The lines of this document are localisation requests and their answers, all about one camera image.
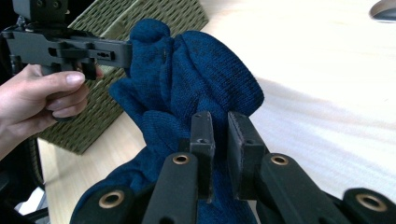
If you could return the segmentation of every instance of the blue knit fabric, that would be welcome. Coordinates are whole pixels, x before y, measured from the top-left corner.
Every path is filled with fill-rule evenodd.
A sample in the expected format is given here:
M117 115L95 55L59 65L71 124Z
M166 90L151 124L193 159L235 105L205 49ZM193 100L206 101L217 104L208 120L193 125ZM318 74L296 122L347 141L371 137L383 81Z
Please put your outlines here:
M207 110L216 141L213 203L198 204L198 223L256 223L248 204L233 199L226 161L227 113L251 115L263 101L256 79L213 36L188 31L175 38L160 21L132 30L133 61L111 96L140 128L147 143L131 161L87 190L76 211L98 189L125 185L139 191L155 182L180 138L190 138L191 116Z

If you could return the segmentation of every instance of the wooden table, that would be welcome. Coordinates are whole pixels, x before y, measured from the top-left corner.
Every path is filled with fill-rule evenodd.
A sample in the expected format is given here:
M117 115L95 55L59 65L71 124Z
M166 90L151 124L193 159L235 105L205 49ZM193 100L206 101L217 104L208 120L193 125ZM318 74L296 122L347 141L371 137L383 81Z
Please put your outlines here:
M369 17L376 0L201 0L204 32L259 80L251 117L272 152L293 157L325 191L365 187L396 202L396 24ZM52 223L145 145L123 114L82 155L40 141Z

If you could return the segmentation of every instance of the metal grommet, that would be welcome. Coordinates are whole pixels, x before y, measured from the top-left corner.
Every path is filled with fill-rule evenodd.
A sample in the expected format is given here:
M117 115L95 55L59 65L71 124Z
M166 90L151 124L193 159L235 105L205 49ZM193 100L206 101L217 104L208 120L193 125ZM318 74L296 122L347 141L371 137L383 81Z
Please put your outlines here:
M124 198L124 192L116 189L102 196L99 200L99 206L102 208L113 208L120 205Z
M271 157L271 162L276 165L287 165L289 164L289 160L283 156L273 156Z
M357 194L356 200L364 207L376 212L385 212L388 210L388 207L384 202L371 194Z
M178 155L173 158L173 162L177 165L183 165L189 163L190 158L186 155Z

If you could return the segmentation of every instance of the olive green woven basket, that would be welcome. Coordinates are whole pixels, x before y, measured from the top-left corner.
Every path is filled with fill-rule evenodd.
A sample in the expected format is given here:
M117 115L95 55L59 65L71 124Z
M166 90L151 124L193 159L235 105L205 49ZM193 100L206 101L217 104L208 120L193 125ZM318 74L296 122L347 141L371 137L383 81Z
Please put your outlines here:
M145 18L165 22L172 35L200 30L208 22L198 0L96 0L70 27L108 39L127 40L131 28ZM101 69L103 79L87 82L91 93L84 112L72 121L55 124L38 137L82 154L123 112L107 93L111 83L125 76L123 70L108 66Z

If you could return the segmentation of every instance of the fingernail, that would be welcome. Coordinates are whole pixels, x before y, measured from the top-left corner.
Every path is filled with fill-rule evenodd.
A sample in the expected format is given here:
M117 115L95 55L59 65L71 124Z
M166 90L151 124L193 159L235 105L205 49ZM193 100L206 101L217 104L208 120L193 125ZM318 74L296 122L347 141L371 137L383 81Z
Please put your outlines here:
M85 81L85 77L84 75L82 75L81 73L73 73L73 74L69 74L66 77L66 82L69 85L78 85L78 84L82 84Z

